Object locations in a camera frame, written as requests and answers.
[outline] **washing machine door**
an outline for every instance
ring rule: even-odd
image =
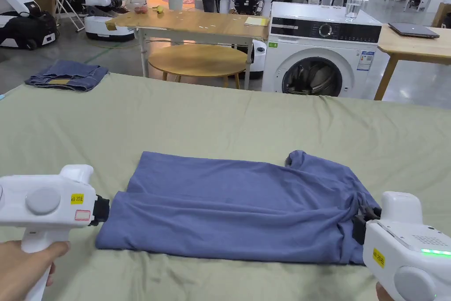
[[[358,60],[359,53],[349,49],[337,50],[343,51],[306,47],[290,55],[276,71],[275,91],[298,95],[351,96],[355,84],[354,72],[342,54]]]

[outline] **wooden stool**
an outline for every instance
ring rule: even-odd
[[[240,88],[238,74],[246,69],[247,55],[241,51],[220,45],[185,44],[155,50],[149,63],[163,71],[163,80],[168,73],[182,76],[223,77],[224,87],[229,87],[229,75],[235,75],[235,85]]]

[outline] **white robot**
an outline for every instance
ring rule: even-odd
[[[395,301],[451,301],[451,238],[422,223],[412,194],[384,192],[381,206],[353,220],[365,265]]]
[[[53,16],[34,0],[6,0],[14,11],[0,15],[0,46],[36,48],[56,41],[59,36]]]
[[[105,222],[110,201],[89,184],[93,168],[67,165],[58,175],[0,177],[0,225],[25,227],[22,250],[34,253],[68,241],[71,228]],[[25,301],[41,301],[50,267]]]
[[[84,19],[86,35],[90,39],[107,41],[128,41],[134,39],[133,30],[127,27],[116,27],[109,31],[105,22],[111,18],[126,13],[122,7],[124,0],[68,0],[81,2],[87,7],[88,17]]]
[[[262,15],[269,17],[272,0],[220,0],[219,13],[229,13],[234,9],[240,15]],[[238,48],[247,53],[247,48]],[[266,44],[262,41],[252,42],[252,63],[250,79],[260,78],[263,75],[266,57]]]

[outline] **concrete floor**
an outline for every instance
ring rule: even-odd
[[[370,0],[367,12],[381,22],[398,21],[429,25],[434,14],[403,12],[403,3]],[[56,59],[99,64],[111,72],[142,76],[137,41],[107,43],[92,41],[83,32],[75,33],[70,22],[59,28],[60,39],[36,51],[0,49],[0,93],[20,85],[24,79],[51,64]],[[168,42],[151,42],[151,49],[169,45]],[[378,51],[373,62],[371,77],[367,81],[364,98],[372,99],[377,90],[388,55]],[[162,72],[151,68],[152,78],[161,78]],[[451,68],[444,65],[400,61],[385,93],[384,100],[451,108]],[[183,78],[183,82],[222,86],[222,79]],[[261,80],[250,83],[252,90],[260,90]]]

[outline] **yellow label sticker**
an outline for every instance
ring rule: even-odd
[[[70,204],[83,204],[84,194],[72,194]]]
[[[379,266],[382,268],[385,267],[385,257],[376,248],[373,250],[373,259],[379,264]]]

